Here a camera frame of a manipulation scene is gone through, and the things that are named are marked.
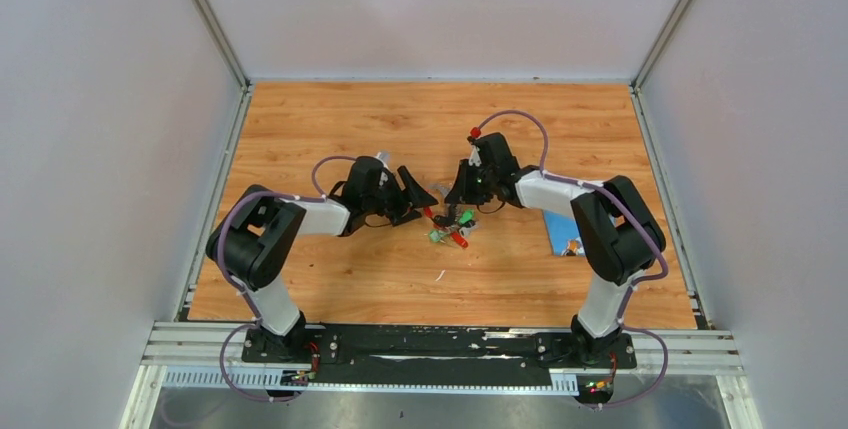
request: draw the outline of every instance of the green object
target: green object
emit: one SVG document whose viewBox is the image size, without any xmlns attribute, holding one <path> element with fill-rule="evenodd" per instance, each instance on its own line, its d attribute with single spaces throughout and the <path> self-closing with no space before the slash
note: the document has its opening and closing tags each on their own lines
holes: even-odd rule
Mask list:
<svg viewBox="0 0 848 429">
<path fill-rule="evenodd" d="M 459 218 L 459 224 L 460 225 L 465 224 L 466 222 L 470 221 L 473 217 L 474 217 L 474 211 L 472 211 L 471 209 L 468 209 L 467 211 L 462 213 L 462 216 Z"/>
<path fill-rule="evenodd" d="M 430 242 L 441 242 L 442 238 L 445 237 L 442 232 L 437 229 L 430 231 L 428 236 L 430 236 Z"/>
</svg>

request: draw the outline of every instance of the gray floor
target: gray floor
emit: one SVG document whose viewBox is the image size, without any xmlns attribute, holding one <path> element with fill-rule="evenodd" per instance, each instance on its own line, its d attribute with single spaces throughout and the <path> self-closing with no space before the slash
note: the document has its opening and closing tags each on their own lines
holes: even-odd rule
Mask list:
<svg viewBox="0 0 848 429">
<path fill-rule="evenodd" d="M 633 394 L 643 383 L 633 376 L 616 378 L 618 397 Z M 551 396 L 469 396 L 375 393 L 305 393 L 296 401 L 261 404 L 224 389 L 166 389 L 160 397 L 172 422 L 157 412 L 151 428 L 351 428 L 423 429 L 484 427 L 518 428 L 688 428 L 728 427 L 718 388 L 712 377 L 667 377 L 651 396 L 632 406 L 593 413 L 571 398 Z"/>
</svg>

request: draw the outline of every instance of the black mounting plate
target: black mounting plate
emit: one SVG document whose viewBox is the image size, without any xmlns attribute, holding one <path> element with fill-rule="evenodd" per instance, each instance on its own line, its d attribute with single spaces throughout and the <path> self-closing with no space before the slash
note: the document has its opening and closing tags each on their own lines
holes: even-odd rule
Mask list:
<svg viewBox="0 0 848 429">
<path fill-rule="evenodd" d="M 305 343 L 314 342 L 321 354 L 315 382 L 356 384 L 545 386 L 550 368 L 611 369 L 608 357 L 591 366 L 572 360 L 559 349 L 571 332 L 530 333 L 506 327 L 326 324 L 307 326 Z M 246 340 L 261 337 L 251 329 Z M 308 349 L 294 354 L 260 352 L 261 344 L 246 344 L 248 363 L 304 363 Z M 540 352 L 539 346 L 545 346 Z M 613 344 L 619 369 L 636 367 L 629 335 Z"/>
</svg>

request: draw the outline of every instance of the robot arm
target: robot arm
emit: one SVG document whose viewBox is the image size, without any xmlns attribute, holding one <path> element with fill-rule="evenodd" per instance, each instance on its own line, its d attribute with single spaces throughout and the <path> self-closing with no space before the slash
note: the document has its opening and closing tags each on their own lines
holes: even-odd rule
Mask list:
<svg viewBox="0 0 848 429">
<path fill-rule="evenodd" d="M 404 189 L 382 160 L 362 156 L 351 166 L 347 180 L 336 184 L 326 198 L 284 200 L 253 185 L 230 211 L 237 212 L 228 214 L 212 232 L 206 255 L 219 263 L 219 241 L 229 221 L 223 243 L 224 266 L 229 276 L 244 287 L 248 303 L 260 318 L 266 342 L 276 346 L 277 352 L 297 352 L 306 326 L 306 318 L 291 300 L 282 278 L 283 265 L 296 237 L 349 236 L 370 215 L 387 217 L 397 226 L 421 217 L 416 209 L 438 203 L 406 167 L 400 166 L 398 174 Z"/>
<path fill-rule="evenodd" d="M 631 282 L 651 267 L 653 253 L 629 222 L 615 222 L 622 214 L 603 195 L 579 181 L 546 176 L 536 166 L 521 168 L 500 133 L 472 136 L 469 141 L 471 156 L 460 162 L 447 203 L 483 204 L 497 197 L 515 207 L 543 209 L 577 222 L 594 274 L 588 297 L 572 319 L 573 347 L 564 350 L 584 363 L 599 360 L 620 335 L 620 313 Z M 665 237 L 630 179 L 616 176 L 589 186 L 612 193 L 660 250 L 665 249 Z"/>
</svg>

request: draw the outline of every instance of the metal frame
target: metal frame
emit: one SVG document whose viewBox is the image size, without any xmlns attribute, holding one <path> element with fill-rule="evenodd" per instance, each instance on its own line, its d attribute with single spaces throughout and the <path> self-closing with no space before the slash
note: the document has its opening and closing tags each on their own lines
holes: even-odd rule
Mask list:
<svg viewBox="0 0 848 429">
<path fill-rule="evenodd" d="M 671 14 L 668 15 L 668 19 L 666 19 L 665 24 L 663 24 L 663 28 L 660 30 L 659 35 L 657 35 L 654 45 L 651 47 L 651 50 L 648 51 L 648 55 L 645 57 L 642 67 L 639 68 L 639 72 L 636 74 L 636 77 L 631 83 L 631 86 L 634 89 L 639 89 L 645 84 L 645 80 L 654 68 L 654 64 L 656 64 L 657 60 L 659 60 L 666 45 L 668 44 L 668 41 L 670 41 L 671 37 L 674 35 L 674 31 L 677 29 L 677 24 L 683 18 L 684 14 L 686 14 L 691 3 L 692 0 L 677 0 L 674 4 L 674 9 L 672 9 Z"/>
<path fill-rule="evenodd" d="M 630 81 L 631 98 L 637 120 L 645 140 L 645 147 L 654 171 L 657 186 L 663 206 L 668 216 L 671 236 L 675 249 L 680 258 L 686 286 L 693 298 L 693 309 L 704 310 L 704 316 L 709 313 L 700 303 L 697 292 L 697 277 L 692 270 L 692 264 L 686 252 L 687 241 L 684 231 L 680 230 L 678 218 L 675 214 L 678 208 L 673 191 L 667 185 L 667 176 L 661 159 L 661 151 L 656 146 L 653 134 L 655 133 L 648 114 L 648 108 L 642 98 L 641 88 L 656 62 L 661 57 L 665 47 L 672 38 L 675 29 L 685 15 L 693 0 L 678 0 L 674 9 L 669 14 L 662 30 L 657 36 L 651 50 L 637 76 Z M 198 227 L 198 244 L 193 254 L 186 290 L 184 292 L 183 304 L 178 312 L 184 312 L 191 304 L 193 291 L 200 267 L 204 257 L 204 234 L 208 233 L 215 220 L 218 205 L 223 194 L 223 188 L 229 174 L 236 145 L 245 121 L 248 106 L 253 94 L 251 81 L 245 75 L 235 51 L 230 46 L 223 30 L 212 11 L 207 0 L 193 0 L 198 12 L 207 25 L 211 36 L 215 40 L 223 59 L 226 61 L 243 90 L 243 96 L 237 110 L 234 113 L 227 145 L 221 154 L 219 173 L 210 196 L 207 213 L 202 224 Z M 538 82 L 552 82 L 550 80 L 539 80 Z M 234 323 L 217 322 L 159 322 L 155 323 L 150 339 L 145 348 L 139 371 L 136 375 L 135 384 L 127 403 L 124 417 L 121 422 L 122 428 L 135 429 L 147 428 L 152 420 L 163 385 L 172 384 L 177 375 L 185 375 L 184 385 L 210 384 L 210 380 L 204 377 L 189 377 L 202 374 L 211 374 L 210 369 L 218 364 L 221 344 L 227 334 L 236 327 Z M 543 332 L 544 329 L 527 328 L 512 329 L 511 331 Z M 759 428 L 762 427 L 754 407 L 747 379 L 742 367 L 739 353 L 735 346 L 733 336 L 728 331 L 716 330 L 662 330 L 655 331 L 663 337 L 670 350 L 669 374 L 678 375 L 709 375 L 716 377 L 719 385 L 724 409 L 731 427 L 736 428 Z M 633 370 L 621 370 L 622 374 L 657 374 L 662 363 L 662 352 L 659 345 L 651 338 L 641 334 L 632 334 L 634 347 L 638 353 L 639 366 Z M 244 364 L 241 362 L 241 346 L 244 342 L 244 334 L 237 334 L 225 357 L 230 364 L 233 376 L 243 375 L 249 381 L 251 374 L 264 373 L 266 370 L 296 369 L 298 365 L 280 364 Z M 552 381 L 556 386 L 557 381 L 566 381 L 567 378 L 580 374 L 606 373 L 602 369 L 557 369 L 552 370 Z M 553 393 L 558 388 L 565 386 L 541 388 L 540 393 Z M 408 389 L 412 392 L 455 392 L 457 388 L 433 387 L 433 388 L 371 388 L 371 387 L 327 387 L 323 390 L 386 390 L 395 392 Z M 484 393 L 486 388 L 468 388 L 464 393 Z M 497 393 L 505 393 L 495 388 Z"/>
<path fill-rule="evenodd" d="M 233 50 L 230 41 L 227 39 L 226 34 L 224 34 L 224 30 L 221 28 L 221 23 L 218 22 L 218 18 L 215 17 L 215 12 L 212 10 L 209 0 L 192 0 L 192 2 L 194 2 L 194 6 L 200 13 L 200 17 L 203 19 L 204 24 L 206 24 L 206 28 L 209 30 L 212 40 L 215 41 L 215 45 L 218 46 L 218 50 L 221 51 L 221 57 L 224 58 L 224 61 L 227 63 L 227 67 L 230 69 L 230 72 L 232 72 L 233 77 L 236 78 L 236 82 L 238 82 L 239 86 L 241 86 L 242 91 L 246 90 L 250 81 L 239 62 L 238 57 L 236 57 L 235 50 Z"/>
<path fill-rule="evenodd" d="M 215 183 L 212 188 L 212 194 L 209 196 L 209 205 L 206 207 L 206 214 L 203 217 L 203 222 L 196 229 L 197 245 L 192 253 L 188 279 L 185 287 L 180 293 L 180 303 L 177 313 L 174 314 L 174 320 L 185 320 L 188 315 L 188 310 L 191 307 L 191 302 L 194 298 L 194 291 L 197 288 L 197 279 L 200 277 L 200 269 L 203 266 L 203 258 L 205 257 L 205 248 L 207 235 L 212 231 L 212 225 L 215 223 L 215 217 L 218 214 L 218 207 L 221 204 L 221 198 L 224 196 L 224 187 L 227 184 L 227 177 L 230 174 L 230 169 L 233 166 L 233 157 L 236 153 L 238 141 L 241 138 L 241 131 L 244 127 L 244 121 L 247 118 L 247 108 L 250 106 L 250 101 L 253 98 L 253 84 L 248 84 L 244 87 L 239 105 L 234 111 L 233 119 L 230 122 L 229 134 L 227 136 L 227 144 L 218 159 L 221 164 L 218 166 L 218 175 L 215 178 Z"/>
</svg>

